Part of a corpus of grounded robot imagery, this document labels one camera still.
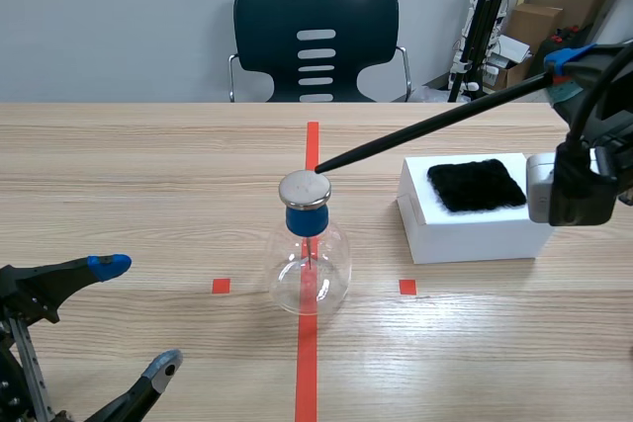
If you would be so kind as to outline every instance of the black sponge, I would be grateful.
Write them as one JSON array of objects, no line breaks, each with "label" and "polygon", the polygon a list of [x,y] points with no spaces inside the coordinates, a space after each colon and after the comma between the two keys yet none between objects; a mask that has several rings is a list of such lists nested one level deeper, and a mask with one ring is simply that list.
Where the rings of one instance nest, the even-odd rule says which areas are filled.
[{"label": "black sponge", "polygon": [[496,159],[428,169],[435,193],[452,212],[490,211],[525,205],[525,195]]}]

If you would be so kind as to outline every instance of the glass flask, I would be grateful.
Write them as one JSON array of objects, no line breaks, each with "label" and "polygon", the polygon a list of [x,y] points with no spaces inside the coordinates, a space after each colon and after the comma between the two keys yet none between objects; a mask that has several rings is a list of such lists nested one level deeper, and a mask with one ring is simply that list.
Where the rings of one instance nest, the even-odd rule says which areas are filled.
[{"label": "glass flask", "polygon": [[293,172],[279,184],[286,222],[266,244],[268,289],[279,306],[300,315],[336,311],[349,287],[349,244],[329,219],[330,195],[329,180],[310,170]]}]

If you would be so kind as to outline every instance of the white wall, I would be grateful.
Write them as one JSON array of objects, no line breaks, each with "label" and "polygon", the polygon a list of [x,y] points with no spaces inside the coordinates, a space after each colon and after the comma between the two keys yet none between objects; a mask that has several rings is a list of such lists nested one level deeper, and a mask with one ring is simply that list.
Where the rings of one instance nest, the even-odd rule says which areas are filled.
[{"label": "white wall", "polygon": [[[233,0],[0,0],[0,101],[226,101]],[[414,84],[446,72],[468,0],[400,0],[400,43]],[[265,75],[239,71],[240,101],[263,101]],[[364,71],[361,90],[404,93],[402,64]]]}]

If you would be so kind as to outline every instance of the red tape marker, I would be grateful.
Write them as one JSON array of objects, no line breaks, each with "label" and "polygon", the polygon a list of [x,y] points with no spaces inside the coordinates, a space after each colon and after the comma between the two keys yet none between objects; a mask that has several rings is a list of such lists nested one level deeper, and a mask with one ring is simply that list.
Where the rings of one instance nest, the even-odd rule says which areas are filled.
[{"label": "red tape marker", "polygon": [[212,294],[228,294],[230,292],[230,279],[214,279],[211,287]]},{"label": "red tape marker", "polygon": [[[308,123],[306,169],[318,165],[318,123]],[[311,238],[313,255],[318,254],[317,240]],[[308,257],[308,241],[304,239],[302,257]],[[297,388],[295,391],[295,422],[317,422],[317,266],[305,266],[301,271],[301,313],[297,339]]]},{"label": "red tape marker", "polygon": [[400,280],[400,294],[401,295],[417,295],[417,287],[415,286],[415,280],[401,279]]}]

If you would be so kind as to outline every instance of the white box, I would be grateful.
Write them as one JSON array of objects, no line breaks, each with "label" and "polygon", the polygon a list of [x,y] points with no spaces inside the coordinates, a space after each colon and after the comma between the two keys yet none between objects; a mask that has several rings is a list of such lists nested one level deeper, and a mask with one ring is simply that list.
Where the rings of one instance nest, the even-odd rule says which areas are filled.
[{"label": "white box", "polygon": [[434,165],[496,158],[526,193],[522,153],[410,157],[405,159],[398,206],[415,264],[535,258],[554,228],[530,221],[527,206],[481,212],[450,212],[428,180]]}]

